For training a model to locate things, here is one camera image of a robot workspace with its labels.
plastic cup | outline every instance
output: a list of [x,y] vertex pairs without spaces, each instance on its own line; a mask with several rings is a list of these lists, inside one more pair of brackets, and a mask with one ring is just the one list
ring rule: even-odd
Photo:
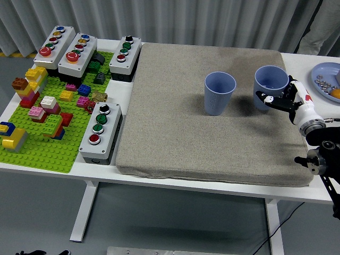
[[204,107],[209,115],[220,115],[230,101],[236,81],[228,73],[213,72],[205,79]]
[[284,88],[288,85],[288,74],[278,66],[265,65],[257,69],[254,81],[254,105],[257,109],[265,111],[271,109],[265,105],[258,96],[256,91],[261,91],[270,96],[279,97]]

green lego baseplate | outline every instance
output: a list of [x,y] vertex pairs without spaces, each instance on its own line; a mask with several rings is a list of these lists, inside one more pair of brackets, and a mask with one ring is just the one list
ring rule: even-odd
[[[82,84],[91,87],[91,93],[88,96],[89,98],[91,98],[92,92],[95,90],[104,93],[111,78],[109,63],[113,53],[100,51],[98,51],[98,53],[102,54],[105,58],[105,63],[100,66],[99,72],[105,73],[106,80],[103,85],[94,84],[93,80],[96,77],[96,74],[84,74],[82,77]],[[65,90],[66,82],[62,82],[59,78],[50,76],[47,80],[48,82],[36,101],[35,106],[39,105],[44,96],[55,97],[61,108],[61,113],[73,114],[70,125],[64,127],[65,134],[62,140],[43,136],[42,131],[45,123],[33,122],[28,116],[30,109],[22,108],[19,105],[8,122],[12,122],[17,128],[25,129],[28,133],[28,137],[21,147],[20,152],[11,152],[0,146],[0,162],[69,173],[77,157],[79,145],[91,116],[84,108],[77,106],[77,101],[80,96],[77,95],[77,92],[74,92],[71,102],[61,101],[59,99],[61,92]]]

plate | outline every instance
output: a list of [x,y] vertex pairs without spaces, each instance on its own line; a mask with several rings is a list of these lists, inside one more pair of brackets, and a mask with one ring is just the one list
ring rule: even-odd
[[322,78],[319,79],[320,81],[325,81],[326,83],[330,83],[331,87],[337,87],[340,89],[339,83],[337,82],[335,76],[338,74],[340,70],[340,64],[333,63],[333,62],[326,62],[316,65],[312,69],[312,84],[316,88],[316,90],[327,97],[328,99],[340,103],[340,99],[332,97],[328,93],[322,91],[322,87],[316,83],[316,80],[319,79],[318,76],[322,75]]

button box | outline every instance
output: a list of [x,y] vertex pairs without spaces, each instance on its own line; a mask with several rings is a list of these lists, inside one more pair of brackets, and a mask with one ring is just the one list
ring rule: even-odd
[[119,104],[96,103],[79,147],[86,163],[110,164],[122,123]]

metal plate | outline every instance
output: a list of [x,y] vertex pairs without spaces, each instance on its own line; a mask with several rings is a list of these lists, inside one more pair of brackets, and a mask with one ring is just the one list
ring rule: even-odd
[[150,250],[137,248],[113,247],[107,248],[107,255],[221,255],[220,253],[203,253],[192,251],[166,251],[166,250]]

